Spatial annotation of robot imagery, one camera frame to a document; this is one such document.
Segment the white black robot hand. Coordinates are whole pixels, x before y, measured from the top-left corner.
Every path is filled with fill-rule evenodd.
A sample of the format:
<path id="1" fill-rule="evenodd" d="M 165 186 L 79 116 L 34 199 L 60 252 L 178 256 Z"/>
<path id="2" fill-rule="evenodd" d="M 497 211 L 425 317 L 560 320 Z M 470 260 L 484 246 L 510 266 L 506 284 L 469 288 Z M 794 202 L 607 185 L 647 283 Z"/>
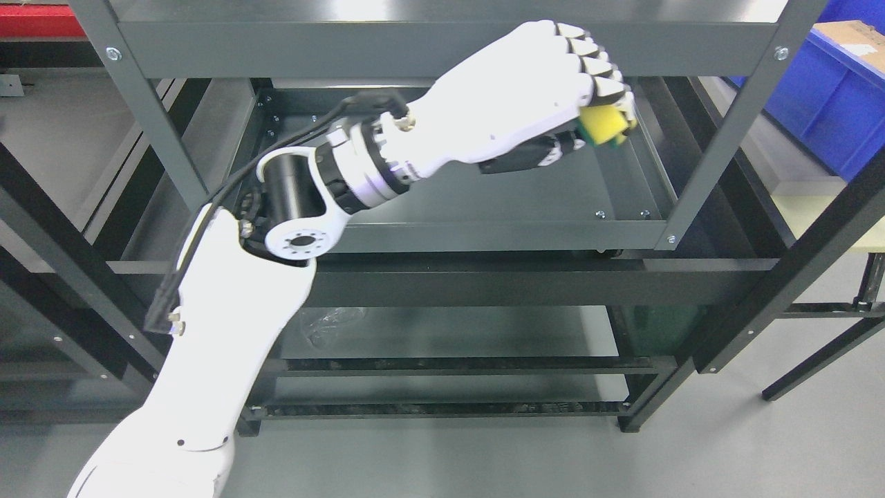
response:
<path id="1" fill-rule="evenodd" d="M 581 26 L 534 20 L 441 75 L 408 108 L 412 128 L 380 118 L 380 155 L 414 179 L 451 161 L 480 163 L 614 105 L 638 124 L 635 95 L 601 44 Z"/>

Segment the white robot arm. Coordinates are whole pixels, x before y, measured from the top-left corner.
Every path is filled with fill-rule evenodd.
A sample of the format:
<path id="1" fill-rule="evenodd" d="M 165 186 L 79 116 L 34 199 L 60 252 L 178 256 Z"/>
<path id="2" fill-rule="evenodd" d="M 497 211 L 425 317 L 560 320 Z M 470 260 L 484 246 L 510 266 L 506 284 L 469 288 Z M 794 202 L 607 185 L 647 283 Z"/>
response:
<path id="1" fill-rule="evenodd" d="M 145 324 L 169 322 L 173 344 L 139 409 L 86 461 L 70 497 L 218 497 L 234 461 L 241 410 L 279 334 L 312 290 L 316 259 L 354 212 L 377 207 L 422 178 L 401 155 L 411 116 L 389 113 L 336 127 L 325 144 L 308 132 L 273 145 L 221 187 L 196 215 L 158 288 Z M 221 207 L 255 176 L 281 207 L 246 245 Z"/>

